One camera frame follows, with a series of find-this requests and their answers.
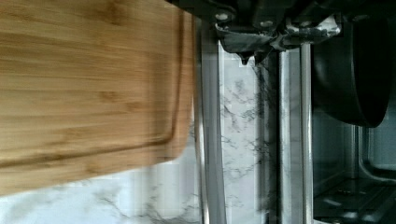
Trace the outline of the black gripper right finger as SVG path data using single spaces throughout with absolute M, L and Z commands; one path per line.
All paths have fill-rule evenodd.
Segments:
M 320 24 L 313 28 L 290 27 L 285 34 L 265 44 L 266 50 L 254 52 L 255 64 L 260 64 L 271 52 L 299 48 L 303 44 L 318 44 L 341 33 L 340 24 Z

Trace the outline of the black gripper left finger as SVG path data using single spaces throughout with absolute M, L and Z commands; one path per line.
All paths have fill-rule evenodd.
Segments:
M 275 33 L 234 30 L 231 26 L 220 26 L 218 23 L 215 29 L 223 49 L 238 55 L 242 65 L 247 65 L 251 57 L 255 64 L 259 64 L 273 51 L 270 43 L 276 39 Z

